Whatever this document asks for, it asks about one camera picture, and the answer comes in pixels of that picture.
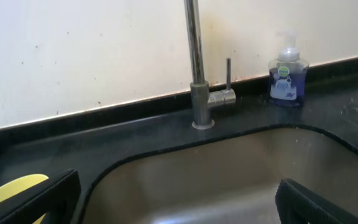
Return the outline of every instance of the soap bottle label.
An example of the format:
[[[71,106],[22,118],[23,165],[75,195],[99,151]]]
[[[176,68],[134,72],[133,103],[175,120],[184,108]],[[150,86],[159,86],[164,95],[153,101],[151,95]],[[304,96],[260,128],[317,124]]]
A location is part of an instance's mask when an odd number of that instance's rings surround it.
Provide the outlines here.
[[[281,100],[296,99],[296,85],[292,85],[290,69],[286,66],[278,68],[273,74],[274,82],[270,89],[270,96]]]

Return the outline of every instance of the white pump nozzle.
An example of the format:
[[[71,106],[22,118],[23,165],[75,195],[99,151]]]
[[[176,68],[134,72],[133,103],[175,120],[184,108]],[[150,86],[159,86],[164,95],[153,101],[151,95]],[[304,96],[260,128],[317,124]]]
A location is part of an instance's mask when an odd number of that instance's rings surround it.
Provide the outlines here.
[[[299,50],[295,47],[296,32],[286,31],[279,32],[278,35],[284,36],[284,48],[278,54],[278,59],[283,61],[294,61],[300,59]]]

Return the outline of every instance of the green logo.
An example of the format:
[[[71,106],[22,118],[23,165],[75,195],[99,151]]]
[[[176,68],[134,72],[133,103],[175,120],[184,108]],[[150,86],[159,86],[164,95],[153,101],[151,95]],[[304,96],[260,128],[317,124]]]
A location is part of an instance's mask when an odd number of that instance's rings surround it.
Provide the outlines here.
[[[287,77],[290,74],[290,69],[286,66],[281,66],[280,68],[278,68],[278,74],[281,77]]]

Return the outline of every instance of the wall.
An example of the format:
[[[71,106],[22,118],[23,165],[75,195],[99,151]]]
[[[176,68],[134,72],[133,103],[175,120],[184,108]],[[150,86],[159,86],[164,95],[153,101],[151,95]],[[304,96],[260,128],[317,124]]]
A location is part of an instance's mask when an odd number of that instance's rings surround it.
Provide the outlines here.
[[[210,84],[267,74],[298,31],[312,64],[358,56],[358,1],[200,0]],[[182,0],[0,0],[0,128],[189,90]]]

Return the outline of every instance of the black countertop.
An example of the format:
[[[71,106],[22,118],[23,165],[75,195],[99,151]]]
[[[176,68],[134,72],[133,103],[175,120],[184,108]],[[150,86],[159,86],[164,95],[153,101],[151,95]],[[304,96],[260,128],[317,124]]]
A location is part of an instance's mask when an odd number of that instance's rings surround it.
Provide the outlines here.
[[[80,219],[86,196],[109,170],[127,161],[161,152],[220,141],[271,128],[311,129],[358,154],[358,73],[307,86],[302,108],[271,105],[266,95],[239,95],[236,106],[213,111],[216,124],[191,127],[191,109],[87,129],[36,141],[11,144],[0,152],[0,185],[23,175],[79,172],[83,189],[72,223]]]

